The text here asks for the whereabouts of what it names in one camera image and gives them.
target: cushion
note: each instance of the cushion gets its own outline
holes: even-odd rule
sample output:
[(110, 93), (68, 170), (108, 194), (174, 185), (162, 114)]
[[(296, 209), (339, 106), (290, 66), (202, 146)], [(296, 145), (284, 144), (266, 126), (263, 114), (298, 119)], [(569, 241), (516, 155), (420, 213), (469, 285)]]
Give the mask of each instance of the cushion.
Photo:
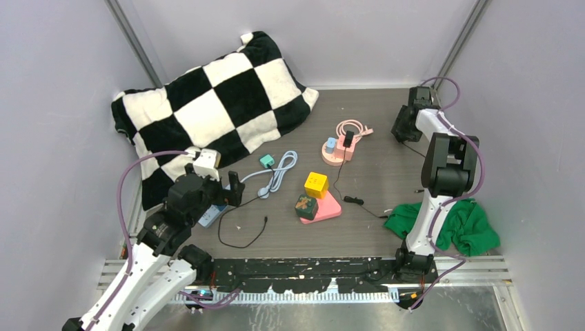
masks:
[[(221, 153), (221, 168), (303, 123), (318, 91), (293, 77), (266, 33), (248, 33), (241, 40), (243, 46), (235, 52), (162, 88), (126, 90), (117, 96), (112, 102), (116, 130), (128, 137), (139, 157), (211, 148)], [(189, 161), (170, 155), (141, 164), (143, 209), (162, 202)]]

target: blue extension cord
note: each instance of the blue extension cord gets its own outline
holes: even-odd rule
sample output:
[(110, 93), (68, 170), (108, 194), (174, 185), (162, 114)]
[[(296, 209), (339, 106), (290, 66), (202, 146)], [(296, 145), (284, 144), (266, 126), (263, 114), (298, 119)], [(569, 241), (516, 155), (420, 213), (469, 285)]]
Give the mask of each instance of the blue extension cord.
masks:
[[(284, 165), (286, 159), (290, 159), (290, 162), (287, 165)], [(266, 169), (254, 172), (249, 174), (248, 176), (244, 177), (241, 182), (248, 180), (251, 177), (254, 177), (258, 174), (265, 174), (267, 172), (274, 171), (274, 174), (270, 178), (268, 185), (258, 190), (258, 196), (260, 199), (267, 199), (270, 196), (271, 192), (276, 192), (280, 189), (280, 185), (282, 184), (282, 179), (284, 178), (284, 174), (286, 174), (289, 169), (297, 164), (298, 156), (294, 150), (289, 150), (282, 155), (280, 162), (278, 163), (278, 168), (275, 169)], [(209, 228), (211, 224), (221, 215), (221, 213), (227, 208), (226, 205), (212, 205), (205, 214), (201, 216), (199, 219), (199, 224), (201, 224), (204, 228)]]

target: white wall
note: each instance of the white wall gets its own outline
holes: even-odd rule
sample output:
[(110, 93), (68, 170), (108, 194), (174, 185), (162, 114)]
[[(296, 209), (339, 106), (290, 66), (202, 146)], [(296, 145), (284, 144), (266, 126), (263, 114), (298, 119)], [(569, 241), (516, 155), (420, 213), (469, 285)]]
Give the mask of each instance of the white wall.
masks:
[(439, 72), (474, 1), (120, 0), (161, 80), (263, 30), (310, 86), (411, 86)]
[(115, 188), (136, 154), (110, 102), (151, 82), (105, 1), (2, 1), (0, 22), (0, 329), (60, 330), (119, 254)]
[(583, 1), (492, 1), (449, 74), (463, 93), (449, 118), (480, 139), (478, 199), (529, 330), (585, 325), (584, 41)]

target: yellow cube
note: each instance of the yellow cube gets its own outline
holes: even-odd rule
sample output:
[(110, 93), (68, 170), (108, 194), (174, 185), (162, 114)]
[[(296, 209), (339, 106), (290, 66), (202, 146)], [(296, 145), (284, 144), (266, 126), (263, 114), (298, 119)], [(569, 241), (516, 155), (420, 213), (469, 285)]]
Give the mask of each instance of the yellow cube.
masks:
[(329, 181), (324, 174), (311, 172), (305, 182), (305, 191), (309, 197), (324, 199), (329, 189)]

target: gray wooden tabletop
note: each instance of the gray wooden tabletop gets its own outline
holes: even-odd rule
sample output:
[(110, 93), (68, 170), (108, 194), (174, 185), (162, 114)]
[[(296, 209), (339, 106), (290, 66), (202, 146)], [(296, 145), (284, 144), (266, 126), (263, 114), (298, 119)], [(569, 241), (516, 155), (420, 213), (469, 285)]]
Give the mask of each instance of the gray wooden tabletop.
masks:
[[(337, 183), (341, 193), (363, 199), (364, 207), (375, 214), (400, 203), (420, 202), (422, 194), (415, 190), (421, 188), (424, 159), (397, 143), (390, 133), (407, 99), (407, 89), (321, 91), (305, 123), (221, 171), (225, 180), (227, 170), (237, 171), (241, 179), (262, 170), (259, 158), (265, 154), (272, 155), (278, 163), (284, 152), (298, 153), (297, 165), (285, 174), (278, 192), (224, 217), (221, 238), (233, 245), (246, 245), (261, 230), (265, 216), (268, 217), (266, 231), (249, 248), (229, 248), (218, 241), (215, 221), (207, 229), (200, 225), (193, 228), (187, 243), (218, 258), (393, 256), (401, 239), (382, 226), (383, 219), (375, 218), (358, 205), (341, 202), (341, 216), (309, 225), (300, 222), (294, 205), (312, 171), (328, 176), (330, 192), (339, 199), (333, 189), (339, 168), (325, 164), (320, 150), (328, 137), (337, 137), (335, 127), (345, 119), (361, 121), (372, 127), (374, 133), (357, 144), (353, 159), (343, 166)], [(411, 146), (426, 153), (424, 139)], [(269, 179), (270, 174), (249, 179), (243, 201), (256, 197), (258, 189), (266, 186)]]

